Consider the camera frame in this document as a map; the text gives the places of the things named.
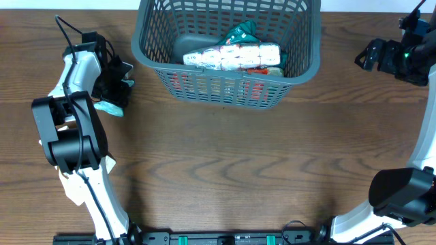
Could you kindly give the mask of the light teal snack wrapper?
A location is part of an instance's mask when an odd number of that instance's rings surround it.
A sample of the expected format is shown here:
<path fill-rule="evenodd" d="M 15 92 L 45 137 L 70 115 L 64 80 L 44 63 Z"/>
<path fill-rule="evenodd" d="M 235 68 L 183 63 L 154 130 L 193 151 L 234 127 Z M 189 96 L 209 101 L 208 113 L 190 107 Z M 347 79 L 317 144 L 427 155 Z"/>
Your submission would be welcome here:
<path fill-rule="evenodd" d="M 124 117 L 124 109 L 129 105 L 134 84 L 133 80 L 122 79 L 117 85 L 103 92 L 101 99 L 93 104 L 94 108 L 113 116 Z"/>

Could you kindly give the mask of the beige Panfee snack bag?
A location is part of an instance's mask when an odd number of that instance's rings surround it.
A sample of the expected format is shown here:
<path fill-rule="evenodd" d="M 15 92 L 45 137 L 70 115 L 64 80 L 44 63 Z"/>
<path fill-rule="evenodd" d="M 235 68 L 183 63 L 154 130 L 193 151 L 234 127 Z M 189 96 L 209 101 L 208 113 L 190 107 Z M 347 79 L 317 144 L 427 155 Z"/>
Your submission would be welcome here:
<path fill-rule="evenodd" d="M 116 165 L 116 161 L 112 158 L 112 155 L 109 154 L 104 158 L 103 162 L 106 166 L 107 174 L 109 174 Z M 59 179 L 64 188 L 66 196 L 77 206 L 82 205 L 84 203 L 84 197 L 82 196 L 81 192 L 84 182 L 79 180 L 79 177 L 73 177 L 72 175 L 62 173 L 59 166 L 55 166 L 54 168 L 58 172 Z"/>

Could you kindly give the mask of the grey plastic basket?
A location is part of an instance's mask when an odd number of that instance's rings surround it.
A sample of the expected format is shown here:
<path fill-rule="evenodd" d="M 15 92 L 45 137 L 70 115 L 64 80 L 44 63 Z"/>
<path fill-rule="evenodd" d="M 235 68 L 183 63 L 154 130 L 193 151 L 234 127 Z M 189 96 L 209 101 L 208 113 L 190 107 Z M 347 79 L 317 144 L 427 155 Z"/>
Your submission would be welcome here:
<path fill-rule="evenodd" d="M 141 1 L 131 50 L 168 92 L 185 101 L 268 109 L 320 67 L 320 1 Z M 214 46 L 245 21 L 253 36 L 278 44 L 283 76 L 187 66 L 183 55 Z"/>

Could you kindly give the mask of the Kleenex tissue multipack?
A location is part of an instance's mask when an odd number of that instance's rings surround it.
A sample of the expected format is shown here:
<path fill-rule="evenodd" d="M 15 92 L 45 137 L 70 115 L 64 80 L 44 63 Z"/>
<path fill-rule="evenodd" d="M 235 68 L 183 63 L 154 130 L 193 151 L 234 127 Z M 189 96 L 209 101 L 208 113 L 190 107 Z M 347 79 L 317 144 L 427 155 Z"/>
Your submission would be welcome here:
<path fill-rule="evenodd" d="M 183 64 L 212 70 L 237 71 L 270 67 L 281 62 L 281 49 L 274 43 L 243 43 L 211 46 L 183 55 Z"/>

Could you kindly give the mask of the green Nescafe coffee bag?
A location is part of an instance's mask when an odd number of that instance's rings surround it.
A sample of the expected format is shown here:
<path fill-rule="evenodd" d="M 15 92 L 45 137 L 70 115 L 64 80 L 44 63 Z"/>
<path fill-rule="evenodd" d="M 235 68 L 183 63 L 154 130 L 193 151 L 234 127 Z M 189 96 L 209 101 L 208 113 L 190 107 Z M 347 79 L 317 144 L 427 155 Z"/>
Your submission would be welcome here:
<path fill-rule="evenodd" d="M 248 20 L 246 22 L 241 22 L 237 24 L 234 28 L 232 28 L 226 36 L 217 43 L 217 45 L 226 45 L 226 44 L 243 44 L 243 43 L 272 43 L 272 42 L 262 42 L 255 36 L 256 24 L 252 20 Z M 279 65 L 270 66 L 270 67 L 278 67 L 283 69 L 285 65 L 285 59 L 287 58 L 287 54 L 281 51 L 281 62 Z"/>

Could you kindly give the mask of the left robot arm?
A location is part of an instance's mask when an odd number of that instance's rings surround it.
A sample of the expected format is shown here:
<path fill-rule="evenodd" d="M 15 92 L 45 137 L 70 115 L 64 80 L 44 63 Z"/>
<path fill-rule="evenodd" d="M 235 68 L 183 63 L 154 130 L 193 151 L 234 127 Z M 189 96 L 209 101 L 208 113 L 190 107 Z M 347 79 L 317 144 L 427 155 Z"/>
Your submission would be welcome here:
<path fill-rule="evenodd" d="M 86 205 L 95 225 L 90 238 L 55 238 L 54 243 L 141 244 L 140 229 L 108 177 L 116 161 L 97 114 L 103 110 L 123 116 L 134 85 L 129 78 L 133 67 L 99 33 L 82 33 L 81 38 L 81 44 L 65 49 L 65 68 L 55 88 L 31 105 L 40 144 L 66 196 Z"/>

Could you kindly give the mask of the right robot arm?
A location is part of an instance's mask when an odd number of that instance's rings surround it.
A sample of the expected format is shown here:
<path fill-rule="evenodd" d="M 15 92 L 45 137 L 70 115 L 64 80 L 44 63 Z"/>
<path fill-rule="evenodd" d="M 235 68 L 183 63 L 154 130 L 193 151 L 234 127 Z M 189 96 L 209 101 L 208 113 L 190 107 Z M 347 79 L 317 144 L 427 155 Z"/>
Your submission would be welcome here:
<path fill-rule="evenodd" d="M 399 20 L 402 40 L 374 39 L 355 58 L 366 71 L 393 75 L 397 80 L 426 86 L 428 100 L 418 141 L 406 166 L 384 169 L 373 178 L 369 197 L 350 212 L 320 229 L 318 240 L 331 244 L 381 241 L 398 229 L 435 224 L 435 19 L 421 19 L 415 8 Z"/>

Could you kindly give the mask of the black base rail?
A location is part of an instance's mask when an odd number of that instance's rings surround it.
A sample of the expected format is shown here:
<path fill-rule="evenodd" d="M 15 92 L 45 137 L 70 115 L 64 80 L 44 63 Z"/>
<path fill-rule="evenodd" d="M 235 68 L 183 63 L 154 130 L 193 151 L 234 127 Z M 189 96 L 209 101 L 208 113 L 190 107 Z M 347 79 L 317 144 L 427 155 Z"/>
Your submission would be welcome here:
<path fill-rule="evenodd" d="M 132 223 L 129 233 L 120 235 L 115 244 L 141 245 L 284 245 L 284 244 L 353 244 L 336 243 L 318 238 L 310 227 L 286 227 L 281 231 L 223 232 L 223 233 L 170 233 L 141 231 Z M 53 245 L 113 244 L 112 240 L 97 239 L 96 235 L 61 234 L 53 237 Z M 385 229 L 381 234 L 363 242 L 370 245 L 393 245 L 394 234 Z"/>

